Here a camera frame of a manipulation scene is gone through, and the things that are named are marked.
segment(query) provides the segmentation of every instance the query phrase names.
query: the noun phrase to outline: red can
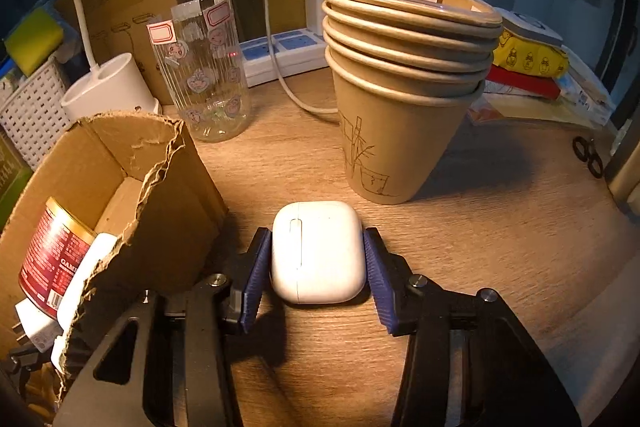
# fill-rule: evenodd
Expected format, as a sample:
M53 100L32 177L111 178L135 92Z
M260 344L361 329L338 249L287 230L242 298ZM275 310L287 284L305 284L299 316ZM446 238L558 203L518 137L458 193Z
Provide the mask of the red can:
M20 287L55 319L66 287L95 239L95 232L49 198L22 263Z

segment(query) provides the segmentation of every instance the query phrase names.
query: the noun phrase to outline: stacked paper cups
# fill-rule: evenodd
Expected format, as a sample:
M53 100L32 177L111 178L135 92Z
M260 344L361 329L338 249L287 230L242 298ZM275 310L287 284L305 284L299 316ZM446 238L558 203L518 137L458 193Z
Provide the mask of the stacked paper cups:
M324 0L346 174L367 200L411 199L482 94L502 17L479 0Z

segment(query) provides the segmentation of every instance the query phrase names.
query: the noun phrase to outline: white desk lamp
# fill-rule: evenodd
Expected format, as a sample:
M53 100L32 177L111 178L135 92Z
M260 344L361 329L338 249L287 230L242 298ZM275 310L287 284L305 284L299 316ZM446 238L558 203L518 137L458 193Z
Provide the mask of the white desk lamp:
M71 86L60 102L69 120L76 121L82 116L117 109L159 113L160 103L146 87L133 55L123 53L102 65L96 63L82 0L73 1L82 45L91 71Z

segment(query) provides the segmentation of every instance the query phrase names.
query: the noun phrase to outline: yellow sponge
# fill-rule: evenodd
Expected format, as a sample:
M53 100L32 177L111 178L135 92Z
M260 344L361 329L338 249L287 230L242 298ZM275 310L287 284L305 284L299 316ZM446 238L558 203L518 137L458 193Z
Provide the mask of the yellow sponge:
M62 28L44 11L36 8L4 41L7 53L22 73L30 76L63 40Z

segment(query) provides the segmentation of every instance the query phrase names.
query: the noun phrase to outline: cup rim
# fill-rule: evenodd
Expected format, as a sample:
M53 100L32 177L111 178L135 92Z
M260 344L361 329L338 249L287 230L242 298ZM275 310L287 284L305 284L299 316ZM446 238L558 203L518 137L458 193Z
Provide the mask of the cup rim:
M353 0L375 6L399 9L415 14L437 17L439 19L471 24L482 27L502 25L502 16L489 4L481 0L466 0L476 6L476 10L459 8L427 0Z
M418 81L437 82L439 84L475 84L484 80L487 76L490 65L482 71L473 73L445 73L443 71L426 71L409 66L403 66L381 58L369 57L356 50L352 50L347 46L336 42L326 32L322 34L327 46L334 49L337 54L342 55L349 60L353 60L359 64L363 64L369 68L386 71L386 73L397 74L405 78L412 78Z
M484 92L485 81L482 80L478 82L478 87L476 87L473 92L465 94L463 96L446 98L423 96L420 94L410 94L395 89L389 89L388 87L378 86L377 84L372 84L370 82L367 82L366 80L362 80L352 73L349 73L337 62L335 62L334 58L331 56L330 47L326 47L324 49L324 58L329 64L329 67L331 67L332 71L339 74L350 84L358 86L360 89L370 92L371 94L376 94L382 98L389 98L390 100L394 100L395 102L410 103L412 105L425 105L430 107L456 107L458 105L470 105L472 102L475 102Z
M415 55L408 52L401 52L375 44L370 44L365 41L361 41L355 37L350 37L340 30L331 26L330 18L325 17L322 20L322 29L327 33L332 40L337 41L343 46L353 48L354 50L362 53L373 55L375 58L381 58L383 60L390 60L396 62L402 66L409 68L418 68L424 71L434 71L436 73L449 73L449 74L466 74L476 73L478 71L486 71L491 67L493 57L491 54L487 54L484 60L476 60L474 62L462 62L459 60L444 60L442 58L422 57L421 55Z
M468 35L480 39L497 39L502 33L502 27L484 28L482 26L472 26L465 23L447 21L436 17L429 17L416 13L409 13L402 10L396 10L384 6L376 6L375 4L366 4L353 0L325 0L330 4L335 4L344 9L354 11L382 19L385 21L398 21L409 26L416 26L427 30L437 30L445 33L453 33L455 35Z
M337 12L329 6L329 3L325 0L322 1L322 11L330 19L335 19L342 24L354 26L364 31L371 31L375 33L383 34L391 39L406 40L417 44L423 44L425 46L432 46L434 48L443 48L446 50L455 50L465 53L490 53L494 50L492 41L497 42L495 39L487 39L487 44L480 44L478 42L460 41L457 39L451 39L448 37L441 37L439 35L431 35L428 33L414 32L404 28L397 28L395 26L388 26L383 23L373 22L366 19L359 19L351 15Z

